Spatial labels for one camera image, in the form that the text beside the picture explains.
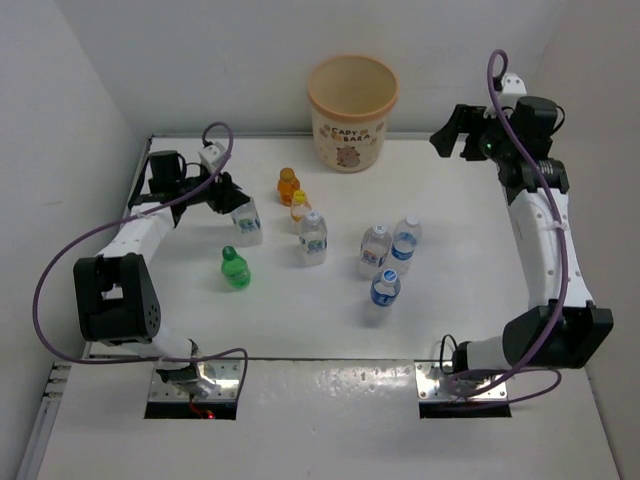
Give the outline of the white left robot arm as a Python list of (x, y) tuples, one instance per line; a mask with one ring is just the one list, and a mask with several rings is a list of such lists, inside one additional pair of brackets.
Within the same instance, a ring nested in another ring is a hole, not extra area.
[(175, 150), (148, 155), (128, 203), (132, 221), (96, 256), (73, 268), (79, 326), (85, 340), (122, 347), (153, 359), (161, 380), (192, 396), (205, 398), (217, 388), (208, 362), (195, 362), (197, 344), (173, 332), (161, 320), (161, 306), (148, 265), (162, 240), (191, 205), (205, 203), (229, 214), (249, 198), (228, 173), (217, 173), (226, 150), (204, 147), (197, 175), (187, 173)]

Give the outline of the clear bottle blue label tall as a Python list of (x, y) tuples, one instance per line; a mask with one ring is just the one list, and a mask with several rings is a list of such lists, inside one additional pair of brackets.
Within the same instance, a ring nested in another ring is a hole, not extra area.
[(396, 224), (392, 234), (389, 261), (390, 267), (398, 275), (408, 272), (421, 238), (422, 226), (415, 215), (407, 215)]

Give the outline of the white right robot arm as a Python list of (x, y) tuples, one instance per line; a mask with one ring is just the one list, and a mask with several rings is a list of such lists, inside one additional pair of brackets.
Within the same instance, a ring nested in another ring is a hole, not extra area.
[(569, 181), (564, 164), (550, 157), (552, 137), (564, 122), (555, 102), (523, 96), (504, 108), (519, 151), (488, 108), (458, 104), (430, 142), (448, 158), (460, 135), (467, 161), (491, 160), (498, 168), (529, 294), (525, 313), (484, 341), (461, 343), (456, 374), (529, 367), (580, 369), (613, 329), (610, 309), (595, 304), (579, 267), (568, 220)]

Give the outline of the clear bottle QR cap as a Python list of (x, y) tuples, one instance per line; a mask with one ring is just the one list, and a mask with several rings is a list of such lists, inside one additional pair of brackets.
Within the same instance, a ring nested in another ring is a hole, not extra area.
[(299, 224), (299, 242), (306, 266), (319, 265), (326, 260), (327, 237), (325, 219), (316, 210), (308, 211)]

